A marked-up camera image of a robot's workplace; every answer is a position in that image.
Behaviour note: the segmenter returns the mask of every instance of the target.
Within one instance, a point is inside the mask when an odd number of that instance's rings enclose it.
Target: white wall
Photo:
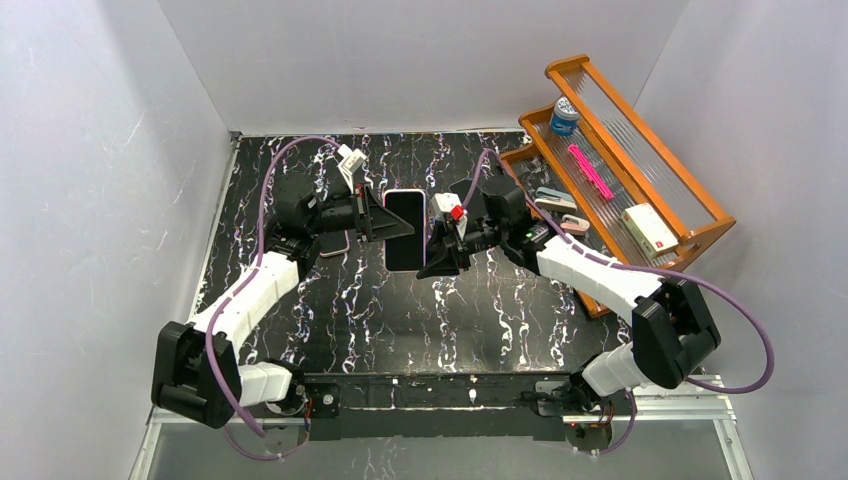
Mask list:
[[[693,265],[764,319],[772,382],[733,399],[757,478],[845,478],[848,5],[693,1],[637,110],[739,223]],[[727,384],[763,367],[713,302]]]
[[[635,101],[684,0],[160,0],[230,130],[517,126],[586,53]]]
[[[0,6],[3,478],[126,478],[228,134],[155,0]]]

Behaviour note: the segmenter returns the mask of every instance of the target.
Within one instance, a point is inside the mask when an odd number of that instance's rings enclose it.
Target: black bracket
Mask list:
[[[241,380],[233,344],[223,336],[212,340],[215,358],[230,390],[241,397]],[[194,324],[168,322],[159,332],[153,367],[153,404],[212,428],[223,427],[233,408],[218,387],[204,348],[204,333]]]
[[[389,240],[415,233],[415,228],[384,207],[366,184],[354,185],[350,201],[355,212],[354,229],[363,240]]]
[[[721,344],[697,285],[669,278],[633,309],[633,358],[648,379],[676,388]]]

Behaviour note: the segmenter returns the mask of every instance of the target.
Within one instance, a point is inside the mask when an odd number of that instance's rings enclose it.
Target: smartphone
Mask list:
[[[322,233],[318,235],[318,242],[321,245],[321,251],[318,254],[324,258],[341,255],[350,250],[350,240],[347,237],[347,230]]]
[[[383,262],[390,272],[417,272],[424,268],[427,195],[424,190],[395,189],[383,192],[383,206],[415,227],[415,233],[383,242]]]

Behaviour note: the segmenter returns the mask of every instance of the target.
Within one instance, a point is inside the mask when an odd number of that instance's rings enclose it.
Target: black marble surface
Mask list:
[[[484,147],[505,152],[527,141],[522,133],[333,138],[368,155],[366,173],[378,194],[421,188],[428,198],[466,178]],[[232,285],[256,254],[259,186],[272,154],[288,140],[239,143],[198,309]],[[287,154],[274,178],[304,172],[320,190],[337,181],[337,158],[329,146],[305,143]],[[516,170],[530,189],[564,190],[544,162]],[[495,174],[494,167],[484,174]],[[623,321],[589,319],[570,287],[515,267],[498,250],[477,254],[459,277],[416,281],[413,273],[385,270],[382,244],[352,241],[347,254],[319,259],[307,280],[271,309],[242,346],[242,358],[284,358],[308,372],[569,371],[628,340]]]

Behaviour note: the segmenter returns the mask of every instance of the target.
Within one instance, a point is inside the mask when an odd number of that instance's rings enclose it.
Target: white box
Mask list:
[[[636,239],[642,252],[650,259],[666,254],[677,247],[677,237],[650,204],[642,203],[621,213],[621,221]]]

